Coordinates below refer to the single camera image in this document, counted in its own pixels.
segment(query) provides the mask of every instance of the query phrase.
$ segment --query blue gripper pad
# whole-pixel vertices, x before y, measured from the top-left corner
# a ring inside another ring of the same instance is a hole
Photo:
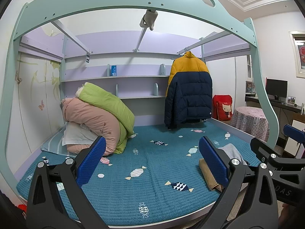
[[[305,143],[305,132],[292,127],[291,125],[284,126],[284,134],[298,143]]]
[[[87,184],[106,151],[106,140],[100,137],[77,169],[76,182],[79,187]]]
[[[229,184],[228,168],[211,146],[211,143],[208,142],[205,137],[202,137],[199,140],[199,151],[206,161],[206,164],[208,165],[217,183],[227,187]]]

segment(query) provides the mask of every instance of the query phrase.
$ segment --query green quilt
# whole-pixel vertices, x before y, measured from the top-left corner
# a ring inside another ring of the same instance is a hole
[[[134,133],[135,116],[120,98],[92,83],[85,83],[79,99],[93,106],[112,113],[120,124],[120,140],[114,153],[122,153],[126,147],[127,137]]]

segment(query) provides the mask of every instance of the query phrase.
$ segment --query oval cutout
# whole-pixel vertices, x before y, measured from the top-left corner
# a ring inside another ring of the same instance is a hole
[[[206,5],[209,5],[210,7],[215,7],[214,0],[202,0]]]

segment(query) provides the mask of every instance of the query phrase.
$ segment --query pink checkered tablecloth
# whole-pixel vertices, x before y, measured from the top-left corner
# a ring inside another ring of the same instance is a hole
[[[238,107],[234,110],[230,125],[249,133],[258,139],[267,141],[269,137],[268,121],[261,108]]]

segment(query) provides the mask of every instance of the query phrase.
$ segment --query cat face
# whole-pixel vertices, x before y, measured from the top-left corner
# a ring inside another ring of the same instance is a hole
[[[231,112],[231,111],[232,111],[230,105],[224,105],[224,104],[222,104],[222,109],[223,109],[225,112]]]

